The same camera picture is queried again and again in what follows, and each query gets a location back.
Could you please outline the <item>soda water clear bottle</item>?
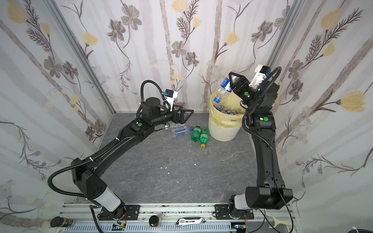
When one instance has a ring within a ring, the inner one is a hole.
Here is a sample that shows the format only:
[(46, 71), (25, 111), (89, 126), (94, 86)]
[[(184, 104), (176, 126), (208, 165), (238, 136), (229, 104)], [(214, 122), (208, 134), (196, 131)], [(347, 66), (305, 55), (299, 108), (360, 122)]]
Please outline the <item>soda water clear bottle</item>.
[(188, 126), (185, 124), (176, 124), (171, 127), (174, 137), (186, 136), (189, 132), (194, 130), (193, 126)]

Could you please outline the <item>green bottle yellow cap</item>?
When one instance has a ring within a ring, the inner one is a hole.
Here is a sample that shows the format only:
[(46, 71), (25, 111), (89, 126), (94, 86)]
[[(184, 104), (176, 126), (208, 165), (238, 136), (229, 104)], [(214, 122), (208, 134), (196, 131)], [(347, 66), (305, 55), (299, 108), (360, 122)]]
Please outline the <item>green bottle yellow cap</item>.
[(205, 148), (209, 140), (209, 129), (204, 128), (201, 130), (200, 134), (200, 142), (201, 142), (201, 148)]
[(201, 136), (201, 126), (199, 124), (196, 125), (196, 127), (192, 130), (191, 140), (194, 142), (197, 142), (200, 140)]

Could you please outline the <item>blue label bottle blue cap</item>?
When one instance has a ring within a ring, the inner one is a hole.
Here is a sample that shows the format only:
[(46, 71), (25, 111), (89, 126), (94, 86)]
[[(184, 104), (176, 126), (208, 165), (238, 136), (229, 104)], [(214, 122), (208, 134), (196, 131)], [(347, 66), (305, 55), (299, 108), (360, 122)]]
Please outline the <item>blue label bottle blue cap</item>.
[(223, 109), (221, 110), (223, 114), (227, 115), (240, 115), (242, 112), (240, 110), (229, 110), (229, 109)]

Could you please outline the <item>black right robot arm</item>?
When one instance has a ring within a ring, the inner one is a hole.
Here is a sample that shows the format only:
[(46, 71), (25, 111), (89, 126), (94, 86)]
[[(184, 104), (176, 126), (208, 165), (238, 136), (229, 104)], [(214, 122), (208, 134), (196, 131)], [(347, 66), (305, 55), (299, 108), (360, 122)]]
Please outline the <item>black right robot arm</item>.
[(249, 186), (244, 194), (233, 195), (229, 200), (229, 215), (239, 219), (251, 209), (279, 210), (293, 198), (293, 191), (286, 188), (278, 164), (275, 148), (276, 125), (272, 106), (279, 86), (275, 79), (279, 69), (264, 76), (264, 81), (254, 89), (243, 75), (230, 72), (228, 77), (233, 92), (246, 106), (242, 127), (253, 140), (257, 163), (256, 186)]

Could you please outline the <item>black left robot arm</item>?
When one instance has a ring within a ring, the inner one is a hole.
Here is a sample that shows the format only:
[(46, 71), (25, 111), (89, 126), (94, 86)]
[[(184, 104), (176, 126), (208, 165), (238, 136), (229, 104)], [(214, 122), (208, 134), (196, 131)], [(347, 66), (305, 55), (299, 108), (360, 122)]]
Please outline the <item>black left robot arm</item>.
[[(51, 174), (47, 181), (48, 186), (62, 195), (88, 199), (102, 207), (112, 220), (123, 219), (127, 214), (124, 202), (107, 186), (101, 176), (125, 152), (155, 132), (157, 126), (169, 122), (184, 124), (193, 113), (191, 109), (184, 109), (179, 105), (163, 106), (160, 99), (148, 98), (141, 103), (136, 118), (124, 126), (116, 138), (90, 157), (83, 160), (77, 158), (69, 167)], [(54, 177), (67, 171), (71, 171), (73, 183), (79, 188), (79, 193), (59, 189), (53, 184)]]

